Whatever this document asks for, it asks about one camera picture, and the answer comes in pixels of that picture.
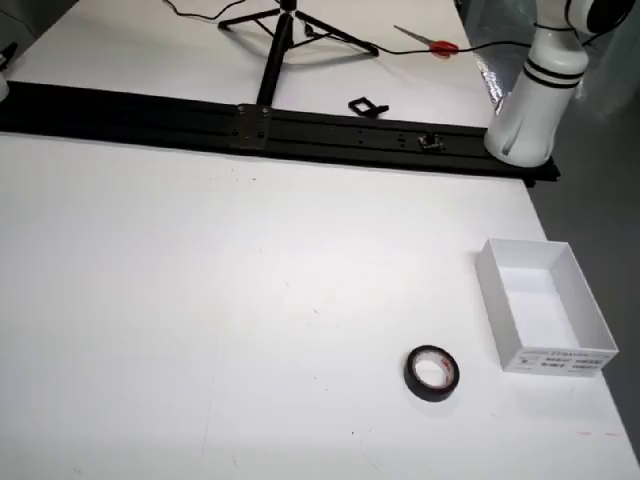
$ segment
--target tape roll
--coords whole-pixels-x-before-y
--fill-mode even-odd
[[[420,378],[416,367],[423,361],[437,365],[442,370],[444,380],[438,384],[430,384]],[[415,348],[409,354],[404,368],[404,381],[416,397],[427,402],[442,402],[458,386],[460,369],[455,359],[442,348],[426,345]]]

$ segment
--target black cable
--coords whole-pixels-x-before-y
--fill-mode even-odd
[[[31,29],[31,27],[29,26],[29,24],[27,22],[24,22],[23,20],[20,20],[18,17],[15,17],[15,16],[11,15],[9,12],[7,12],[5,10],[2,10],[1,8],[0,8],[0,13],[2,13],[3,15],[6,15],[7,17],[11,18],[12,20],[15,20],[16,22],[20,23],[24,28],[29,30],[29,33],[33,36],[33,38],[36,38],[35,32]]]
[[[220,10],[218,12],[217,15],[213,16],[213,17],[208,17],[206,15],[201,15],[199,13],[187,13],[187,12],[181,12],[180,10],[178,10],[178,7],[176,7],[173,2],[171,2],[171,0],[162,0],[164,3],[166,3],[167,5],[169,5],[169,7],[171,8],[171,10],[173,10],[173,13],[175,13],[176,15],[178,15],[179,17],[185,17],[185,18],[196,18],[198,20],[207,20],[209,22],[213,22],[214,20],[219,19],[227,10],[229,10],[231,7],[234,7],[236,5],[240,5],[241,3],[246,2],[247,0],[237,0],[235,2],[231,2],[229,5],[227,5],[226,7],[224,7],[222,10]]]
[[[551,30],[552,32],[570,32],[571,30],[573,30],[574,32],[576,31],[576,29],[573,27],[549,27],[547,25],[540,25],[538,22],[534,22],[533,26],[536,28],[541,28],[543,30]]]
[[[385,53],[388,53],[390,55],[412,55],[414,53],[468,53],[468,52],[475,52],[476,50],[480,50],[482,48],[487,48],[487,47],[493,47],[496,45],[513,45],[516,47],[531,47],[530,43],[522,43],[522,42],[514,42],[512,40],[499,40],[497,42],[489,42],[489,43],[483,43],[482,45],[477,45],[475,47],[470,47],[470,48],[461,48],[459,50],[456,50],[455,52],[452,52],[449,49],[446,48],[428,48],[428,49],[424,49],[424,50],[406,50],[403,52],[396,52],[394,50],[389,50],[387,48],[381,47],[380,45],[376,45],[375,43],[372,42],[367,42],[369,45],[371,45],[372,47],[376,47],[379,50],[382,50]]]

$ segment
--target open box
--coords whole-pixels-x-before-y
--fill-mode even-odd
[[[618,353],[568,244],[490,239],[476,271],[505,371],[588,377]]]

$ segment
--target tripod leg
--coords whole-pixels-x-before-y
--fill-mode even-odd
[[[280,15],[280,9],[279,8],[274,8],[273,10],[269,10],[269,11],[266,11],[266,12],[260,12],[260,13],[253,13],[251,15],[245,15],[243,17],[232,18],[230,20],[224,20],[224,21],[218,23],[218,28],[220,28],[222,30],[229,30],[229,27],[231,25],[237,25],[238,23],[245,23],[245,22],[253,22],[254,20],[260,20],[262,18],[275,17],[276,15]]]
[[[367,43],[367,42],[365,42],[363,40],[360,40],[360,39],[358,39],[356,37],[352,37],[348,33],[345,33],[345,32],[343,32],[341,30],[338,30],[337,28],[334,28],[331,25],[327,25],[326,23],[321,22],[320,20],[318,20],[316,18],[310,17],[306,13],[303,13],[301,11],[297,11],[296,12],[296,17],[298,17],[300,20],[303,20],[303,21],[307,22],[310,25],[313,25],[314,27],[321,28],[325,32],[328,32],[328,33],[330,33],[332,35],[340,37],[343,40],[351,43],[352,45],[360,47],[363,50],[366,50],[367,52],[369,52],[374,57],[377,57],[378,55],[380,55],[380,52],[378,51],[378,49],[376,47],[374,47],[373,45],[371,45],[370,43]]]
[[[262,77],[260,93],[258,93],[258,100],[256,102],[258,105],[270,107],[273,103],[273,96],[276,93],[276,86],[278,85],[278,77],[280,76],[280,69],[284,61],[284,54],[291,48],[292,39],[293,17],[288,13],[283,13],[278,19],[278,26],[276,27],[276,33],[273,37],[271,50],[269,51],[269,58],[264,68],[264,76]]]

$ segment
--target white table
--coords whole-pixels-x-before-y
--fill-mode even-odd
[[[350,3],[301,8],[466,44],[448,0]],[[159,0],[82,0],[12,78],[252,102],[267,38],[242,32],[255,54]],[[274,106],[491,115],[471,56],[305,66],[349,52],[294,51]],[[2,135],[0,478],[638,478],[602,377],[501,371],[487,237],[545,238],[521,182]],[[441,404],[403,383],[421,344],[460,364]]]

